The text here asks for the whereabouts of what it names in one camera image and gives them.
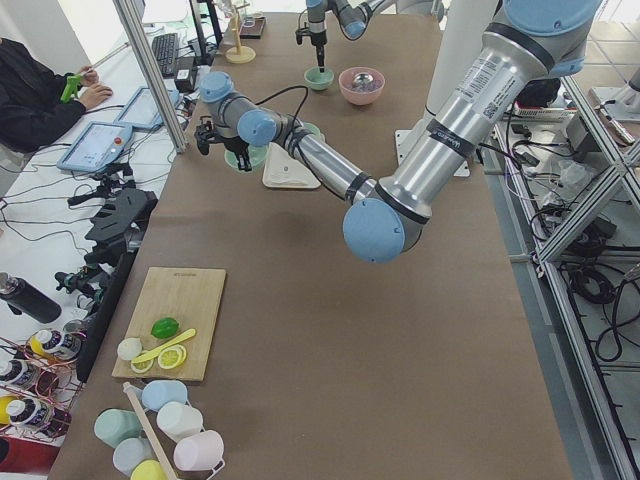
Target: blue joint cap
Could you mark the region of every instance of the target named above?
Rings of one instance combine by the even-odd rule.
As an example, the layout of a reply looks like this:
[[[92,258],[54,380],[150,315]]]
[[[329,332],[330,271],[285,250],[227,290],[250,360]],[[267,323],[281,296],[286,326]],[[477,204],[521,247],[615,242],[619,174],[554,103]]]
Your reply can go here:
[[[275,138],[278,126],[267,112],[255,109],[242,114],[237,130],[240,138],[249,145],[264,147]]]
[[[599,5],[600,0],[506,0],[504,12],[521,32],[552,37],[591,21]]]
[[[224,72],[207,73],[200,82],[200,98],[203,102],[219,102],[233,92],[233,80]]]
[[[369,263],[389,262],[400,255],[404,247],[400,217],[377,198],[354,203],[344,216],[342,233],[355,256]]]
[[[566,77],[578,73],[584,67],[584,57],[556,64],[549,72],[549,77]]]
[[[347,37],[353,40],[362,35],[365,28],[367,28],[367,26],[364,24],[364,22],[358,20],[357,22],[351,22],[349,25],[344,27],[344,33],[347,34]]]

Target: white egg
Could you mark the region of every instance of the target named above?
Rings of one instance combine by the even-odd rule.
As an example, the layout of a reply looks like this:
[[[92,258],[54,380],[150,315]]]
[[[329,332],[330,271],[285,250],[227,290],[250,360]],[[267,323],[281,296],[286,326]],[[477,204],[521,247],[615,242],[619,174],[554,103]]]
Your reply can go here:
[[[139,338],[125,338],[118,345],[118,358],[130,362],[142,352],[142,342]]]

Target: yellow knife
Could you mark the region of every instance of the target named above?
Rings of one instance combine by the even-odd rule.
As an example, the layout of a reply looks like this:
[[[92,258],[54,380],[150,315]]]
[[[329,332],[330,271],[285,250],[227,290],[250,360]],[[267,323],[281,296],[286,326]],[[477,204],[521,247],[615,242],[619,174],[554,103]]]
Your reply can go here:
[[[162,352],[162,350],[164,350],[165,348],[175,345],[176,343],[181,343],[181,342],[184,342],[185,340],[189,340],[191,337],[195,337],[196,333],[198,332],[196,331],[195,328],[190,328],[189,330],[185,330],[176,338],[173,338],[168,342],[163,343],[159,347],[156,347],[153,350],[149,350],[148,352],[143,353],[142,355],[138,355],[136,358],[131,360],[131,363],[142,363],[142,362],[147,362],[149,360],[153,360],[158,355],[160,355],[160,352]]]

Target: green lime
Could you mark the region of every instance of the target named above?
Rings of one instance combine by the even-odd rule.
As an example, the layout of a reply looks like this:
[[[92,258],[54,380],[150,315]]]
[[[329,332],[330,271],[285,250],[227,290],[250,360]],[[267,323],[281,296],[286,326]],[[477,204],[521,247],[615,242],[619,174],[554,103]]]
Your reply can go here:
[[[153,324],[151,328],[151,335],[156,338],[169,338],[173,337],[180,328],[180,324],[175,318],[164,317]]]

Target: white bottle cap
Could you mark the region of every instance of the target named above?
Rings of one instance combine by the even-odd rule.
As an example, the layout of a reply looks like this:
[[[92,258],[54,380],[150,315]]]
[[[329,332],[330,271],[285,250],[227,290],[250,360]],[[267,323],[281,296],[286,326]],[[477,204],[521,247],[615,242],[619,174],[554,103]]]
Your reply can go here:
[[[24,412],[25,408],[27,408],[27,404],[22,400],[12,400],[9,402],[9,405],[7,405],[7,415],[15,417]]]
[[[0,375],[8,375],[11,372],[11,362],[0,360]]]
[[[51,330],[40,330],[36,333],[36,340],[39,341],[42,345],[47,343],[49,340],[53,338],[53,333]]]

